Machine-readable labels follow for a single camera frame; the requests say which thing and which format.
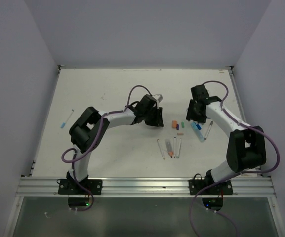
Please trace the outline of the light blue highlighter marker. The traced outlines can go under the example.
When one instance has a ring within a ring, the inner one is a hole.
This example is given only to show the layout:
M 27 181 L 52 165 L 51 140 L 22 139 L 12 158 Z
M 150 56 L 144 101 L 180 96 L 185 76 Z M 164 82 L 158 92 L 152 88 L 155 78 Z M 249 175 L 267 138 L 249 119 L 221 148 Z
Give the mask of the light blue highlighter marker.
M 194 131 L 195 135 L 197 136 L 198 140 L 200 142 L 204 142 L 205 139 L 204 139 L 202 133 L 200 132 L 200 130 L 198 129 L 197 125 L 194 122 L 191 123 L 190 125 L 191 125 L 191 128 Z

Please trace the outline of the orange marker cap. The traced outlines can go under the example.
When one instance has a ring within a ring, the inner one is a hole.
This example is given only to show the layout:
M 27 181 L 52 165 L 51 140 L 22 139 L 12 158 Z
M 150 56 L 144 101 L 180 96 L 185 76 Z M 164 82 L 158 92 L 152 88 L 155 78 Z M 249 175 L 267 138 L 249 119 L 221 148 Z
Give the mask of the orange marker cap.
M 177 121 L 176 121 L 176 120 L 173 120 L 173 121 L 172 121 L 171 127 L 172 127 L 173 129 L 176 129 L 176 128 L 177 128 Z

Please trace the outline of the orange highlighter marker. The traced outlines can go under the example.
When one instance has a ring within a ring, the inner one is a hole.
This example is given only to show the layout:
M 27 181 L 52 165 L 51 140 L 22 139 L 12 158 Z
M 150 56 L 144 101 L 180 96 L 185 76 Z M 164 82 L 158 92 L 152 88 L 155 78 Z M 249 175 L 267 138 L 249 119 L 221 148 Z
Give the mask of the orange highlighter marker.
M 172 144 L 170 139 L 165 139 L 165 145 L 166 145 L 166 149 L 167 149 L 167 153 L 168 155 L 173 158 L 174 156 L 174 152 L 173 152 L 173 148 L 172 148 Z

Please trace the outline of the green white pen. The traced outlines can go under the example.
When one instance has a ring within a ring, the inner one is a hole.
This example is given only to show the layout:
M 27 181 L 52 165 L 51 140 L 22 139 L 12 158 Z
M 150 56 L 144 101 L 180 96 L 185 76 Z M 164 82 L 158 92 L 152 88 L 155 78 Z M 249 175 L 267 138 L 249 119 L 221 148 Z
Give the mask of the green white pen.
M 179 158 L 179 157 L 180 157 L 181 143 L 182 143 L 182 139 L 180 138 L 180 139 L 179 139 L 179 142 L 178 142 L 178 146 L 177 146 L 176 158 Z

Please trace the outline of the light blue capped pen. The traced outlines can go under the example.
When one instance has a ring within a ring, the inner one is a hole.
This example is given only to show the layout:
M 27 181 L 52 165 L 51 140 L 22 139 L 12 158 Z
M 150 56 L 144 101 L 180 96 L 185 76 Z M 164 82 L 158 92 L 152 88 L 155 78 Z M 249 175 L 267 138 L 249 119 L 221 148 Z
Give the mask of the light blue capped pen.
M 74 109 L 70 109 L 68 112 L 66 112 L 63 116 L 63 120 L 61 123 L 60 128 L 63 129 L 65 125 L 68 123 L 69 119 L 71 118 L 72 114 L 74 112 Z

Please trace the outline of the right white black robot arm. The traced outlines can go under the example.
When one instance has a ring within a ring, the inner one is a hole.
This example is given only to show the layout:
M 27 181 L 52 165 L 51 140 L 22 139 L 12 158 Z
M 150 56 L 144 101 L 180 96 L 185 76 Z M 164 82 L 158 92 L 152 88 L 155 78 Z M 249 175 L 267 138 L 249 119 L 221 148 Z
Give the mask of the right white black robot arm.
M 219 97 L 210 96 L 205 85 L 192 87 L 191 94 L 186 120 L 204 124 L 210 119 L 228 137 L 226 160 L 209 170 L 204 178 L 205 190 L 215 194 L 226 178 L 265 164 L 265 141 L 260 134 L 263 130 L 260 127 L 249 129 L 250 125 L 230 112 Z

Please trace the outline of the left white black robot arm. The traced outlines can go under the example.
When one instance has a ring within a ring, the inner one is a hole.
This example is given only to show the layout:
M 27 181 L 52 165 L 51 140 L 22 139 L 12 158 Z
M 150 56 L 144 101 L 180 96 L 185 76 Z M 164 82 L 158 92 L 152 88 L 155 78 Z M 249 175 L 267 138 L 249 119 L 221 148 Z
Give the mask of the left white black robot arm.
M 67 172 L 69 187 L 81 194 L 87 188 L 88 164 L 93 150 L 100 144 L 107 129 L 123 125 L 136 125 L 145 122 L 147 126 L 164 127 L 162 111 L 159 106 L 163 96 L 146 94 L 137 103 L 128 105 L 124 110 L 104 112 L 88 107 L 69 130 L 73 147 L 66 150 L 61 159 L 70 163 Z

